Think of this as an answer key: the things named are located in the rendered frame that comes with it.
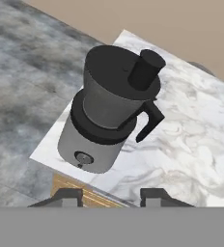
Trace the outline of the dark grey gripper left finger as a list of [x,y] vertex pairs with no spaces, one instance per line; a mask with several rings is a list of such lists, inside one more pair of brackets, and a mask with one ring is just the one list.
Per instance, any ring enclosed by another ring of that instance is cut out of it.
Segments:
[[48,199],[31,205],[31,207],[83,207],[83,190],[80,188],[60,188]]

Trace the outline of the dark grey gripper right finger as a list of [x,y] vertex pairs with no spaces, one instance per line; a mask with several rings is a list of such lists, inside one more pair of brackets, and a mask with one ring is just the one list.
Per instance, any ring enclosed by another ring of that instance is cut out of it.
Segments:
[[149,206],[151,201],[155,201],[160,207],[192,207],[188,203],[172,198],[163,188],[141,188],[140,198],[141,207]]

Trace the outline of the grey blender with black jug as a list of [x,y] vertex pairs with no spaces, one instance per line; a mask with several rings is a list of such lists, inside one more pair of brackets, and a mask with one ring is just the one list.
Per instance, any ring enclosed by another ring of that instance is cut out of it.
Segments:
[[146,91],[127,84],[121,73],[109,78],[84,71],[84,86],[72,100],[69,116],[61,133],[58,152],[70,165],[86,172],[103,174],[111,169],[126,139],[146,113],[147,124],[137,134],[143,141],[163,121],[154,104],[160,82]]

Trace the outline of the black blender lid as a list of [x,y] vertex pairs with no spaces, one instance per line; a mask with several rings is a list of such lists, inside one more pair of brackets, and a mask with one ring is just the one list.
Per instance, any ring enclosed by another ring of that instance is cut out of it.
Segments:
[[122,98],[155,99],[160,92],[158,74],[165,66],[164,59],[150,49],[137,55],[119,46],[99,45],[86,56],[84,85],[91,80]]

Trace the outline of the wooden cabinet front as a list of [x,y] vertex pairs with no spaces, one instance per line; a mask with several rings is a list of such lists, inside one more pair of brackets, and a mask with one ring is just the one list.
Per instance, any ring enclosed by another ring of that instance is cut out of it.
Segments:
[[82,189],[82,201],[85,207],[127,207],[126,204],[97,192],[97,190],[93,189],[84,182],[78,181],[75,178],[68,178],[59,174],[54,174],[50,195],[53,196],[60,188]]

